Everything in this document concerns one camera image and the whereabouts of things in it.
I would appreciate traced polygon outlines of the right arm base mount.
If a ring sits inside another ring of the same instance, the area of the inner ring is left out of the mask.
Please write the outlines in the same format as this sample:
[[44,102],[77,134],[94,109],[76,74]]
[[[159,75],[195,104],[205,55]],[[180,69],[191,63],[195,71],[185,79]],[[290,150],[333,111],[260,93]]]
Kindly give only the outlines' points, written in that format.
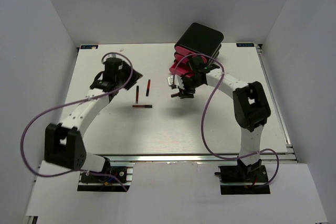
[[269,195],[268,174],[265,165],[245,176],[243,171],[234,166],[219,166],[214,175],[219,178],[222,195]]

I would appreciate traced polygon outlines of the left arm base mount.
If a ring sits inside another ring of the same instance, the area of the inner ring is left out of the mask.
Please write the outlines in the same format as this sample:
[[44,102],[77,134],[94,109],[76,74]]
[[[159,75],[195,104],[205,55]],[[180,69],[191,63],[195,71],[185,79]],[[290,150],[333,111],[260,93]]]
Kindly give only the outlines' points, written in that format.
[[97,176],[92,172],[82,172],[79,176],[77,191],[82,192],[122,192],[130,188],[133,175],[132,165],[111,164],[106,172]]

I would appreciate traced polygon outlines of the red lip gloss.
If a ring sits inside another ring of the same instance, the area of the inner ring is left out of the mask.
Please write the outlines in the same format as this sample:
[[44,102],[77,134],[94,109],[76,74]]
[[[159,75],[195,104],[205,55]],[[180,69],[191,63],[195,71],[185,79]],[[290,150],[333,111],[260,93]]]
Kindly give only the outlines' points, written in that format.
[[145,94],[146,97],[148,97],[150,93],[150,84],[151,84],[151,80],[149,79],[147,82],[147,86],[146,86],[146,94]]

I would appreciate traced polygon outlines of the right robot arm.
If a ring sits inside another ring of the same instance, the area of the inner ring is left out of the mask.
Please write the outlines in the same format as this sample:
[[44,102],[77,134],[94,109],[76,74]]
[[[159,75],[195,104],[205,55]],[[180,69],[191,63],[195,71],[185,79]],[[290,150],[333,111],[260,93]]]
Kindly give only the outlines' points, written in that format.
[[237,175],[245,182],[250,181],[261,165],[261,134],[271,115],[263,85],[258,81],[241,81],[227,74],[217,59],[209,57],[209,61],[204,62],[205,57],[202,54],[190,54],[174,61],[168,82],[178,92],[172,96],[192,99],[196,88],[203,85],[213,87],[204,111],[207,111],[216,91],[232,99],[234,117],[241,129],[240,151],[234,158],[239,165]]

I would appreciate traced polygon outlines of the horizontal lip gloss tube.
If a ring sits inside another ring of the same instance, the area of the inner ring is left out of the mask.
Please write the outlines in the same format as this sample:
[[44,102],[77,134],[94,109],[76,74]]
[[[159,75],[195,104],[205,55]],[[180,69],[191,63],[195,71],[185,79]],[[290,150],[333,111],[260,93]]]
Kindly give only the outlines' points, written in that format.
[[153,105],[151,104],[134,104],[132,105],[133,108],[146,108],[146,109],[151,109],[153,108]]

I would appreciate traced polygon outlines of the dark lip gloss vertical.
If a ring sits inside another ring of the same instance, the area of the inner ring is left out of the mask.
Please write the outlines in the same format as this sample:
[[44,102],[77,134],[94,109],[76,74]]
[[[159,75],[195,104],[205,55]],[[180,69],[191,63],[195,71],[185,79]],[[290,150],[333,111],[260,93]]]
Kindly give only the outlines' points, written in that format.
[[135,103],[136,104],[139,103],[139,90],[140,90],[140,87],[136,86],[136,97],[135,97]]

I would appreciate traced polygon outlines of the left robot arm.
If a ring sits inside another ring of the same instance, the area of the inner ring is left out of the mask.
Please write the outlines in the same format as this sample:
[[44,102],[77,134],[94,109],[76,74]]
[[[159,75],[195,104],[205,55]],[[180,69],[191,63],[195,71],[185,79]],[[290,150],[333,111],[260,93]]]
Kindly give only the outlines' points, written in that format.
[[70,170],[93,172],[93,176],[101,182],[110,178],[109,160],[87,152],[83,136],[119,90],[129,90],[142,78],[142,74],[119,58],[109,58],[103,64],[104,71],[95,76],[85,100],[58,124],[50,123],[46,127],[44,150],[46,162]]

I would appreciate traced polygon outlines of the black pink drawer organizer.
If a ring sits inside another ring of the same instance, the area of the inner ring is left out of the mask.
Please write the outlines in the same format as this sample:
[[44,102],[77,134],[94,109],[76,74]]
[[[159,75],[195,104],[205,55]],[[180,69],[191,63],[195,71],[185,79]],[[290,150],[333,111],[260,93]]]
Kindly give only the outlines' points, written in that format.
[[199,23],[192,23],[181,38],[174,45],[174,63],[169,68],[171,74],[191,77],[191,67],[188,59],[189,54],[203,54],[204,63],[211,63],[208,57],[217,58],[222,46],[224,35],[218,30],[209,28]]

